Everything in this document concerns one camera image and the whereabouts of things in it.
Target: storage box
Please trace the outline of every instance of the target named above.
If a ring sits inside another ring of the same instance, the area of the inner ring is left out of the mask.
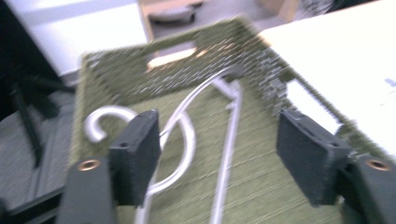
[[[195,46],[189,57],[148,66],[158,50],[186,42]],[[344,123],[340,133],[348,137],[352,146],[361,151],[378,151],[240,18],[144,46],[85,55],[70,162],[106,155],[110,142],[125,127],[118,119],[105,118],[102,127],[108,138],[100,144],[89,142],[83,121],[98,107],[124,105],[136,112],[155,108],[163,127],[194,87],[232,64],[239,64],[244,70],[239,79],[244,99],[223,223],[340,223],[339,207],[311,207],[276,155],[277,115],[282,108],[292,108],[286,97],[286,82],[297,78]],[[197,133],[193,163],[175,185],[154,197],[150,223],[208,223],[230,117],[228,103],[216,89],[208,88],[189,107]],[[176,169],[182,152],[183,138],[176,128],[162,154],[158,180]],[[119,210],[120,223],[133,223],[133,207]]]

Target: white hook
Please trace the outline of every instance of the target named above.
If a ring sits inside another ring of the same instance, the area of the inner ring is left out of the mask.
[[[103,116],[114,116],[125,120],[131,121],[136,117],[136,113],[125,106],[120,105],[105,105],[93,111],[84,121],[85,135],[93,143],[101,142],[107,137],[105,131],[99,126],[99,119]]]

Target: black chair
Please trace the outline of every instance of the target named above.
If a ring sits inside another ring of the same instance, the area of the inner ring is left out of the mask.
[[[58,116],[59,108],[48,95],[74,92],[66,87],[26,33],[8,5],[0,2],[0,121],[19,111],[38,167],[43,155],[40,137],[28,113],[32,105],[46,118]]]

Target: gray floor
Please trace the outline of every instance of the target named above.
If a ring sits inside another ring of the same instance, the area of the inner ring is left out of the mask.
[[[152,28],[155,37],[165,37],[237,15],[251,20],[258,31],[285,23],[259,7],[254,0],[210,0],[197,8],[194,23],[152,23]],[[299,14],[297,19],[305,16]],[[13,114],[0,122],[0,198],[5,198],[10,208],[57,189],[64,183],[74,96],[55,92],[51,99],[61,107],[61,114],[57,119],[43,120],[30,108],[46,147],[47,163],[44,163],[40,170],[32,169],[32,154],[18,114]]]

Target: white table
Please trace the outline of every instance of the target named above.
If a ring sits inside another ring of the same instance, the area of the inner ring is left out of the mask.
[[[261,32],[296,72],[380,147],[396,155],[396,2],[375,1]],[[290,98],[320,124],[329,116],[289,85]]]
[[[137,0],[6,0],[62,77],[79,69],[86,51],[147,43]]]

